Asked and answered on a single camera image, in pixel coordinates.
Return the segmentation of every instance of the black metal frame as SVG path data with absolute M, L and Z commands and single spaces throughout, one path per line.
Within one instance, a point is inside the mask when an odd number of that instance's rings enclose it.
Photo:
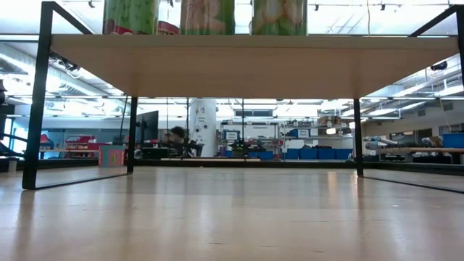
M 459 47 L 460 59 L 461 59 L 461 62 L 464 61 L 464 6 L 463 5 L 453 5 L 453 6 L 451 6 L 449 9 L 446 9 L 444 12 L 437 15 L 430 22 L 427 22 L 424 26 L 417 29 L 414 33 L 411 33 L 408 37 L 418 37 L 418 36 L 422 35 L 426 31 L 432 29 L 433 26 L 438 25 L 441 21 L 447 19 L 449 16 L 451 16 L 454 13 L 456 14 L 457 42 L 458 42 L 458 47 Z M 461 73 L 462 73 L 462 75 L 464 75 L 464 67 L 463 66 L 461 66 Z M 414 183 L 414 182 L 406 182 L 406 181 L 395 181 L 395 180 L 390 180 L 390 179 L 386 179 L 386 178 L 372 178 L 372 177 L 365 177 L 365 176 L 363 178 L 368 178 L 368 179 L 372 179 L 372 180 L 376 180 L 376 181 L 388 181 L 388 182 L 399 183 L 399 184 L 404 184 L 404 185 L 418 186 L 418 187 L 421 187 L 421 188 L 437 189 L 437 190 L 441 190 L 441 191 L 448 191 L 448 192 L 455 192 L 455 193 L 464 194 L 464 190 L 456 189 L 456 188 L 447 188 L 447 187 L 441 187 L 441 186 L 430 186 L 430 185 L 426 185 L 426 184 L 422 184 L 422 183 Z
M 44 1 L 41 7 L 41 23 L 40 33 L 38 37 L 38 50 L 36 59 L 36 74 L 34 78 L 33 88 L 33 103 L 30 106 L 30 119 L 28 131 L 28 147 L 25 153 L 25 167 L 22 175 L 23 189 L 48 189 L 57 186 L 83 183 L 87 181 L 98 181 L 105 178 L 114 178 L 124 176 L 126 174 L 109 175 L 105 177 L 89 178 L 79 181 L 70 181 L 65 183 L 51 184 L 47 186 L 36 186 L 37 169 L 38 169 L 38 153 L 40 149 L 40 137 L 42 130 L 42 120 L 44 117 L 44 103 L 46 93 L 46 78 L 49 70 L 49 56 L 51 53 L 51 27 L 53 23 L 53 14 L 56 12 L 61 17 L 65 18 L 71 25 L 77 28 L 83 34 L 92 34 L 92 32 L 78 20 L 76 20 L 69 12 L 63 9 L 54 1 Z M 128 160 L 129 166 L 133 166 L 133 160 Z
M 131 110 L 130 110 L 130 127 L 129 127 L 129 147 L 128 147 L 128 160 L 127 160 L 127 173 L 122 175 L 111 175 L 106 177 L 90 178 L 81 181 L 70 181 L 67 183 L 59 183 L 49 186 L 36 186 L 37 178 L 37 168 L 38 168 L 38 153 L 40 146 L 40 135 L 42 120 L 44 116 L 44 102 L 45 102 L 45 93 L 46 93 L 46 77 L 49 67 L 49 55 L 51 52 L 51 26 L 52 18 L 54 11 L 58 13 L 61 17 L 65 18 L 71 25 L 77 28 L 80 32 L 84 34 L 92 34 L 92 32 L 78 22 L 69 12 L 64 10 L 60 5 L 54 1 L 45 1 L 42 2 L 41 7 L 41 24 L 40 24 L 40 33 L 38 39 L 38 51 L 37 51 L 37 60 L 36 60 L 36 74 L 35 82 L 33 88 L 33 103 L 31 105 L 30 112 L 30 122 L 29 122 L 29 133 L 28 133 L 28 147 L 25 153 L 25 169 L 24 175 L 22 177 L 22 187 L 24 189 L 46 189 L 56 186 L 70 185 L 76 183 L 82 183 L 87 181 L 97 181 L 105 178 L 114 178 L 124 175 L 130 175 L 133 173 L 134 166 L 134 148 L 135 148 L 135 133 L 136 133 L 136 111 L 138 98 L 132 97 L 131 100 Z M 410 37 L 417 37 L 422 33 L 425 33 L 427 30 L 443 21 L 450 15 L 456 13 L 457 15 L 457 29 L 458 29 L 458 40 L 459 40 L 459 49 L 461 60 L 464 60 L 464 6 L 451 6 L 445 12 L 441 13 L 439 16 L 434 18 L 432 21 L 425 24 L 423 27 L 416 30 L 410 35 Z M 362 148 L 362 132 L 361 132 L 361 114 L 360 114 L 360 101 L 359 99 L 354 100 L 354 111 L 355 111 L 355 148 L 356 148 L 356 159 L 355 164 L 353 163 L 340 163 L 338 167 L 356 167 L 357 174 L 361 178 L 369 178 L 364 176 L 364 167 L 365 163 L 363 162 L 363 148 Z M 451 188 L 442 188 L 442 187 L 433 187 L 426 186 L 419 183 L 405 183 L 401 181 L 391 181 L 381 178 L 369 178 L 379 181 L 390 181 L 395 183 L 403 183 L 407 185 L 426 187 L 430 189 L 440 189 L 445 191 L 453 191 L 462 193 L 462 191 L 454 190 Z

